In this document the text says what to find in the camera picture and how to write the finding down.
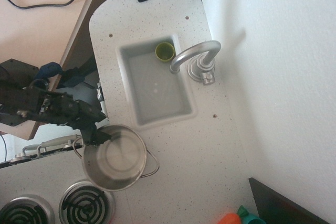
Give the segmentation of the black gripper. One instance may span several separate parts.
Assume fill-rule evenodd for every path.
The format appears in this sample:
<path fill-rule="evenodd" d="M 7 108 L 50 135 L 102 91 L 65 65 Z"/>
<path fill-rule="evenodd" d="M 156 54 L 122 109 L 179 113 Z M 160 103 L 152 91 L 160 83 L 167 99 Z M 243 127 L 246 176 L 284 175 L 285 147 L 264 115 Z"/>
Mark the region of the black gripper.
<path fill-rule="evenodd" d="M 45 96 L 41 109 L 43 122 L 70 126 L 80 130 L 86 145 L 100 145 L 111 139 L 111 135 L 96 127 L 96 123 L 106 118 L 98 108 L 82 100 L 74 100 L 67 93 L 49 93 Z"/>

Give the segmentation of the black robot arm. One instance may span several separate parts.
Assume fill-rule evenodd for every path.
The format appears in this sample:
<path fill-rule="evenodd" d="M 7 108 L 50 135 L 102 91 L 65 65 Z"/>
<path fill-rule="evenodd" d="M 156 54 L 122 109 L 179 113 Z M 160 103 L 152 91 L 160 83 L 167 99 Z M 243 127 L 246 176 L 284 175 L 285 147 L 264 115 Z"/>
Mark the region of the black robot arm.
<path fill-rule="evenodd" d="M 1 63 L 1 123 L 17 126 L 31 120 L 70 126 L 81 132 L 85 145 L 100 145 L 110 135 L 96 127 L 106 116 L 99 109 L 67 93 L 49 90 L 48 78 L 62 74 L 50 62 L 40 68 L 9 59 Z"/>

